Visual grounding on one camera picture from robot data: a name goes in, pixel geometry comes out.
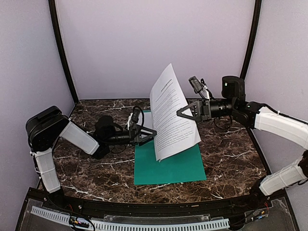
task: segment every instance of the green mat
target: green mat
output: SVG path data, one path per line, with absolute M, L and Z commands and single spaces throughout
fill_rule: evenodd
M 135 185 L 206 180 L 199 145 L 156 161 L 154 142 L 135 147 Z

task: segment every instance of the white wall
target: white wall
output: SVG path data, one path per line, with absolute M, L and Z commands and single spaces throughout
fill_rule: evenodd
M 263 1 L 246 78 L 247 100 L 267 103 L 308 121 L 308 1 Z M 271 170 L 293 162 L 303 149 L 283 138 L 255 132 Z M 308 183 L 288 189 L 301 230 L 308 230 Z
M 0 230 L 15 229 L 38 176 L 26 121 L 57 105 L 73 108 L 53 35 L 48 1 L 2 0 L 0 7 Z
M 57 0 L 64 46 L 81 99 L 148 98 L 172 63 L 186 96 L 204 77 L 214 96 L 239 75 L 252 21 L 247 0 Z

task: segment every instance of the black vertical post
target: black vertical post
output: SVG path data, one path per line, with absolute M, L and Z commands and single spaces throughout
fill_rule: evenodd
M 60 33 L 60 27 L 59 27 L 59 21 L 58 21 L 58 16 L 57 16 L 57 10 L 56 10 L 56 5 L 55 5 L 55 0 L 49 0 L 49 10 L 50 10 L 50 15 L 51 15 L 51 21 L 52 21 L 52 27 L 54 31 L 54 36 L 56 38 L 56 43 L 58 47 L 58 52 L 60 55 L 62 67 L 64 70 L 65 78 L 69 87 L 69 90 L 71 92 L 72 98 L 74 100 L 74 103 L 78 103 L 79 99 L 77 96 L 77 92 L 73 83 L 73 79 L 71 76 L 71 73 L 69 71 L 67 59 L 66 59 L 66 54 L 64 51 L 64 46 L 62 42 L 62 37 Z
M 251 59 L 251 55 L 252 55 L 252 51 L 254 49 L 254 44 L 255 44 L 256 34 L 257 34 L 257 28 L 258 28 L 258 23 L 259 23 L 259 17 L 260 17 L 260 12 L 261 12 L 261 3 L 262 3 L 262 0 L 256 0 L 256 2 L 255 2 L 254 16 L 253 16 L 253 19 L 252 19 L 246 55 L 245 55 L 245 58 L 244 58 L 244 63 L 243 63 L 243 67 L 242 67 L 242 71 L 241 71 L 241 75 L 240 75 L 240 78 L 242 78 L 242 79 L 246 78 L 250 59 Z

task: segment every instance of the paper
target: paper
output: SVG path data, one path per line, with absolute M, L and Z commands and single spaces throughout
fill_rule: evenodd
M 198 144 L 161 162 L 155 159 L 153 141 L 135 147 L 135 185 L 199 180 L 206 180 L 206 176 Z
M 196 122 L 177 116 L 187 101 L 170 64 L 152 87 L 150 93 L 156 160 L 180 153 L 201 141 Z

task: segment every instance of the tabletop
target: tabletop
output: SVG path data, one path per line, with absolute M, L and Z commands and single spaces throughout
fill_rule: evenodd
M 91 134 L 102 115 L 123 127 L 134 106 L 150 109 L 148 99 L 84 100 L 70 118 Z M 120 203 L 187 203 L 249 194 L 255 181 L 266 175 L 246 129 L 233 122 L 229 130 L 213 121 L 198 124 L 199 143 L 207 180 L 162 185 L 134 185 L 134 147 L 96 160 L 60 138 L 53 159 L 59 181 L 68 196 Z M 123 147 L 116 147 L 114 152 Z

